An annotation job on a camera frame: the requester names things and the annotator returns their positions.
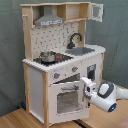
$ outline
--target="burner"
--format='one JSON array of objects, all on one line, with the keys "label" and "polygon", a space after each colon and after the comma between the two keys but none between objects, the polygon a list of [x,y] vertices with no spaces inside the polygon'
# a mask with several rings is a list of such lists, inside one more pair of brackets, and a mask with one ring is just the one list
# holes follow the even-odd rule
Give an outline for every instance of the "burner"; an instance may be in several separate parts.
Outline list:
[{"label": "burner", "polygon": [[57,63],[64,62],[64,61],[69,60],[69,59],[73,59],[73,57],[63,55],[62,61],[59,61],[59,62],[55,62],[55,61],[53,61],[53,62],[43,62],[41,60],[41,58],[33,59],[33,61],[48,67],[48,66],[52,66],[52,65],[57,64]]}]

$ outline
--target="control knob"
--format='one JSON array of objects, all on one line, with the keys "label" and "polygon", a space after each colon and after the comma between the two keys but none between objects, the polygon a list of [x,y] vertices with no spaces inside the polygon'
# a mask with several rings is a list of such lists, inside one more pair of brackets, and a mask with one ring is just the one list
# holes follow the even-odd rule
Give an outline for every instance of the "control knob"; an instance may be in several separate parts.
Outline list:
[{"label": "control knob", "polygon": [[77,67],[73,67],[72,71],[75,72],[78,68]]},{"label": "control knob", "polygon": [[58,73],[55,73],[55,74],[54,74],[54,78],[55,78],[55,79],[59,78],[59,76],[60,76],[60,74],[58,74]]}]

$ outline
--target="toy kitchen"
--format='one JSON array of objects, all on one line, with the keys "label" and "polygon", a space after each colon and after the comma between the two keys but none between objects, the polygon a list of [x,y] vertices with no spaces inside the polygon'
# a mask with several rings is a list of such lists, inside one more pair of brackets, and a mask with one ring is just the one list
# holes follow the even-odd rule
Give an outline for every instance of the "toy kitchen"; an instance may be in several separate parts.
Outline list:
[{"label": "toy kitchen", "polygon": [[27,111],[46,128],[88,118],[90,103],[83,92],[90,93],[90,88],[82,80],[88,78],[100,85],[105,48],[85,44],[86,21],[102,22],[103,5],[67,2],[21,6]]}]

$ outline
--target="upper shelf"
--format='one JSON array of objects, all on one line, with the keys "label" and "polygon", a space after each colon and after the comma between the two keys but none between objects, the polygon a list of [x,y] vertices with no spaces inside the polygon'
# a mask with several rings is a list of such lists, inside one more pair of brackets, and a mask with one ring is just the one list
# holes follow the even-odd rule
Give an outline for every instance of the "upper shelf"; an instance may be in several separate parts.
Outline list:
[{"label": "upper shelf", "polygon": [[83,4],[91,2],[64,2],[64,3],[40,3],[40,4],[21,4],[21,6],[44,6],[44,5],[64,5],[64,4]]},{"label": "upper shelf", "polygon": [[23,20],[29,20],[30,28],[35,27],[34,21],[44,14],[43,7],[52,5],[53,15],[63,18],[65,23],[86,20],[88,17],[88,6],[90,2],[66,2],[66,3],[43,3],[22,4]]}]

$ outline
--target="patterned backsplash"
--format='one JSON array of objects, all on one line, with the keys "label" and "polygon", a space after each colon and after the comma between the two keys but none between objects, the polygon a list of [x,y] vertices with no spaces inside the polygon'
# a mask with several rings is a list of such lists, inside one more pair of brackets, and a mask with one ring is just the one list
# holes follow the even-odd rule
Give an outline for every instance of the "patterned backsplash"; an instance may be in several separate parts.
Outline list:
[{"label": "patterned backsplash", "polygon": [[[78,33],[79,22],[63,23],[50,26],[35,27],[31,31],[33,58],[37,58],[43,51],[66,50],[70,37]],[[78,46],[78,36],[73,38]]]}]

